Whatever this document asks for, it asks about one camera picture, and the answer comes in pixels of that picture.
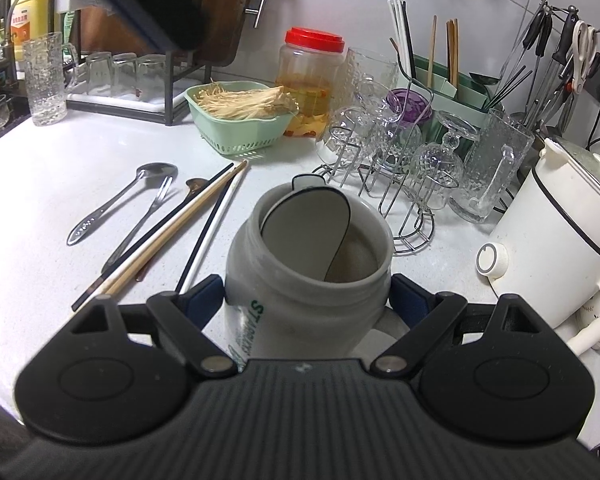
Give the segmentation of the white ceramic jar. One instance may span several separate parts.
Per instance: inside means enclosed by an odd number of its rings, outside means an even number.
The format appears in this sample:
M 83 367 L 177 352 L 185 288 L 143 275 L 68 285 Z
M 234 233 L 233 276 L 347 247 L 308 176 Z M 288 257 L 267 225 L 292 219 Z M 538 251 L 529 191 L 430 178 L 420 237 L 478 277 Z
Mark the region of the white ceramic jar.
M 290 191 L 291 181 L 266 192 L 230 244 L 225 324 L 232 356 L 242 363 L 348 358 L 371 330 L 404 336 L 406 324 L 387 306 L 393 257 L 387 222 L 339 190 L 351 206 L 348 232 L 324 281 L 306 278 L 281 264 L 260 234 L 265 214 Z

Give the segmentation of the small metal fork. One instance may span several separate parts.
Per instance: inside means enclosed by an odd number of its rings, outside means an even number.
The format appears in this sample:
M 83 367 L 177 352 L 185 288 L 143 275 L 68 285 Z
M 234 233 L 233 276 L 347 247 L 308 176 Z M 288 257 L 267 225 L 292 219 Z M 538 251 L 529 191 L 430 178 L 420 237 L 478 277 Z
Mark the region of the small metal fork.
M 166 194 L 169 193 L 171 185 L 174 181 L 174 176 L 167 176 L 163 179 L 159 191 L 155 196 L 154 200 L 151 202 L 149 208 L 144 213 L 143 217 L 140 218 L 136 222 L 136 225 L 132 227 L 131 231 L 126 234 L 126 237 L 120 242 L 120 244 L 116 247 L 114 252 L 109 256 L 104 265 L 102 266 L 102 270 L 100 272 L 104 273 L 107 271 L 110 266 L 112 266 L 125 252 L 125 249 L 129 247 L 136 234 L 140 232 L 140 229 L 143 227 L 145 222 L 162 206 L 162 204 L 166 201 Z

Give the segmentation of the copper brown spoon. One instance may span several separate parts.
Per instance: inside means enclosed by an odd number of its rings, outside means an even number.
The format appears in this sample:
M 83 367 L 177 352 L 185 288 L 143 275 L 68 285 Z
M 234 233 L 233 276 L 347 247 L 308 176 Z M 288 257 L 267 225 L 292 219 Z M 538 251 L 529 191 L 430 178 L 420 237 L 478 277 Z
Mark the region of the copper brown spoon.
M 186 181 L 186 185 L 188 187 L 188 193 L 185 196 L 184 200 L 178 205 L 178 210 L 183 209 L 194 197 L 196 197 L 207 185 L 209 181 L 204 178 L 191 178 Z M 137 283 L 142 282 L 148 273 L 150 267 L 156 260 L 157 256 L 153 255 L 145 265 L 138 270 L 137 274 L 135 274 L 135 281 Z

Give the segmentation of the black chopstick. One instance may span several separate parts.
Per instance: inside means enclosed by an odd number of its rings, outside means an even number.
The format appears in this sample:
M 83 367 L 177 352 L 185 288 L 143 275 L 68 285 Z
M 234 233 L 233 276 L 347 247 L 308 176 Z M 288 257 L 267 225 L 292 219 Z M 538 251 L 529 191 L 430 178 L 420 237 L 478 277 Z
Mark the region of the black chopstick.
M 71 310 L 79 311 L 98 295 L 116 296 L 125 289 L 137 272 L 202 208 L 221 191 L 221 188 L 248 166 L 243 160 L 224 168 L 195 197 L 177 206 L 170 214 L 158 222 L 148 233 L 127 250 L 73 303 Z

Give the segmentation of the silver metal spoon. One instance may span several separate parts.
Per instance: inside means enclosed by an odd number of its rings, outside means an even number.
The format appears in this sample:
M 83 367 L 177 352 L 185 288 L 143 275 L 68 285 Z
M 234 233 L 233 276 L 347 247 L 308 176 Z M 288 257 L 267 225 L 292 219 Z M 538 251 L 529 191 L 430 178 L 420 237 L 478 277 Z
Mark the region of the silver metal spoon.
M 178 175 L 178 167 L 168 162 L 148 162 L 135 170 L 134 179 L 116 195 L 112 196 L 106 203 L 100 205 L 95 210 L 87 214 L 78 224 L 70 231 L 66 244 L 73 246 L 78 244 L 83 237 L 86 237 L 89 232 L 96 226 L 102 215 L 129 190 L 141 180 L 157 179 L 161 177 L 176 177 Z

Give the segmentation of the white ceramic soup spoon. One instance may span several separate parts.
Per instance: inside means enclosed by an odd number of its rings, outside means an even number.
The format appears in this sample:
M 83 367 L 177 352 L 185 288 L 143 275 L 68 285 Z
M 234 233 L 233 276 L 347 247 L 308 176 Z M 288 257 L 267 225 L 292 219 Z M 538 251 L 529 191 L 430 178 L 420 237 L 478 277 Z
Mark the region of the white ceramic soup spoon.
M 299 174 L 291 191 L 265 214 L 260 234 L 284 266 L 306 278 L 324 281 L 351 222 L 343 192 L 318 174 Z

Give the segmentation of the wooden cutting board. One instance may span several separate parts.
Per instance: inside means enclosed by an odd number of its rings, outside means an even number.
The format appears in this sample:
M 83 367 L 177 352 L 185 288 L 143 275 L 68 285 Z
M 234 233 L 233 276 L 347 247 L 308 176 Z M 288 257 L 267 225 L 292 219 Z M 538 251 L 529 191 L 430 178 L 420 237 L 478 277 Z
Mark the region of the wooden cutting board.
M 249 0 L 194 0 L 208 18 L 206 39 L 194 52 L 196 63 L 227 66 L 234 61 Z

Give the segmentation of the black dish drying rack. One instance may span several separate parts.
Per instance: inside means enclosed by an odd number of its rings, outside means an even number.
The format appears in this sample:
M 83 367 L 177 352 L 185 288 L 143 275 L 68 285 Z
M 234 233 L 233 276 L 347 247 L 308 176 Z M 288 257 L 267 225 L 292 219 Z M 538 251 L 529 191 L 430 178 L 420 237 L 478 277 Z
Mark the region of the black dish drying rack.
M 252 18 L 258 24 L 264 2 L 249 0 L 245 20 Z M 147 53 L 132 58 L 114 53 L 111 57 L 114 82 L 102 93 L 81 82 L 68 95 L 68 107 L 172 126 L 188 112 L 184 94 L 192 84 L 189 78 L 197 70 L 204 70 L 204 81 L 209 81 L 213 67 L 224 67 L 196 63 L 194 52 Z

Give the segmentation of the yellow oil bottle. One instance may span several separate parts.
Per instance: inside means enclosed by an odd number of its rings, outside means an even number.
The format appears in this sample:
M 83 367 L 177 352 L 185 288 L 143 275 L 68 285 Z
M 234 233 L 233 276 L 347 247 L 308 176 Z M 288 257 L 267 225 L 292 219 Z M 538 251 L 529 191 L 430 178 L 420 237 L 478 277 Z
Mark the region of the yellow oil bottle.
M 12 0 L 10 39 L 17 63 L 23 61 L 23 44 L 48 33 L 48 4 L 50 0 Z

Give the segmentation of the tall textured glass mug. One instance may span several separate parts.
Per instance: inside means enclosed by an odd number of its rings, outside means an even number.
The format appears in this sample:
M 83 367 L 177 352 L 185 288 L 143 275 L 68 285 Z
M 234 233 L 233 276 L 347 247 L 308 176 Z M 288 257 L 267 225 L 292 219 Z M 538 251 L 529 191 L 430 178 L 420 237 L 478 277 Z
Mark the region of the tall textured glass mug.
M 73 73 L 65 80 L 64 52 L 73 62 Z M 79 65 L 78 52 L 71 42 L 65 42 L 61 32 L 30 39 L 22 46 L 24 84 L 32 122 L 38 126 L 49 126 L 60 122 L 67 115 L 67 90 L 78 81 L 76 69 Z

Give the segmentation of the green plastic basket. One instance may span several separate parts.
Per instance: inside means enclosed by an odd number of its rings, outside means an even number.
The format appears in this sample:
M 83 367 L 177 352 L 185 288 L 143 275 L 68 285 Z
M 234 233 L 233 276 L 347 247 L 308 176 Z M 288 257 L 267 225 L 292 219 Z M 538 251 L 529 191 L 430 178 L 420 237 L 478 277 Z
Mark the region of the green plastic basket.
M 215 81 L 227 90 L 251 90 L 269 87 L 255 81 Z M 198 84 L 185 91 L 193 122 L 201 136 L 221 155 L 238 155 L 266 148 L 281 138 L 294 115 L 270 119 L 226 120 L 207 114 L 194 102 L 194 94 L 211 84 Z

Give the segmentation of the red lid plastic jar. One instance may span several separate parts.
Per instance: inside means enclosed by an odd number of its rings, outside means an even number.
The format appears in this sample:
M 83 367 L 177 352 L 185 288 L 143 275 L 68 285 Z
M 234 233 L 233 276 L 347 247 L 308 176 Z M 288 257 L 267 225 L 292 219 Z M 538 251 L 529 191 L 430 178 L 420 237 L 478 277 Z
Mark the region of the red lid plastic jar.
M 296 26 L 286 31 L 275 82 L 296 100 L 298 113 L 285 136 L 319 138 L 324 132 L 345 45 L 331 32 Z

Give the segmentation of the purple lid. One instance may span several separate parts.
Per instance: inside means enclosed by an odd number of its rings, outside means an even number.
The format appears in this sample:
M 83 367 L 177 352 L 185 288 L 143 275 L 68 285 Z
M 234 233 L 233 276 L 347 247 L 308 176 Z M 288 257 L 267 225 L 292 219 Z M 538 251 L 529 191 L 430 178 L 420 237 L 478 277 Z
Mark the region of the purple lid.
M 389 107 L 388 123 L 391 125 L 421 125 L 434 114 L 429 101 L 416 90 L 391 89 L 382 102 Z

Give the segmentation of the green utensil holder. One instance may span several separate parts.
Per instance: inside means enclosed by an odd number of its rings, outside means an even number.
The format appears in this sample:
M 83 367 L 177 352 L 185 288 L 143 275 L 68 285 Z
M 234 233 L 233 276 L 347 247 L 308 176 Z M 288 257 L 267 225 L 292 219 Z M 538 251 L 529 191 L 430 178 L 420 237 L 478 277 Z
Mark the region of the green utensil holder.
M 476 129 L 481 129 L 488 117 L 488 113 L 482 109 L 482 106 L 490 100 L 490 90 L 482 84 L 477 84 L 465 74 L 458 76 L 458 84 L 454 87 L 446 76 L 448 76 L 446 66 L 434 63 L 431 88 L 434 96 L 432 109 L 445 110 L 469 122 Z

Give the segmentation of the white handled scissors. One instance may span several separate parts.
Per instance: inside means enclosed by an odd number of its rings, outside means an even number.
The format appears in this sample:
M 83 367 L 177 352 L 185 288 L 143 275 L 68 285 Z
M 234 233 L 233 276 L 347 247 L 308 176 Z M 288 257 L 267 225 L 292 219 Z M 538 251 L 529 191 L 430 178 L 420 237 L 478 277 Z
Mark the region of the white handled scissors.
M 580 94 L 583 90 L 588 73 L 597 53 L 598 29 L 585 23 L 577 21 L 572 32 L 572 60 L 573 72 L 571 88 L 574 93 Z

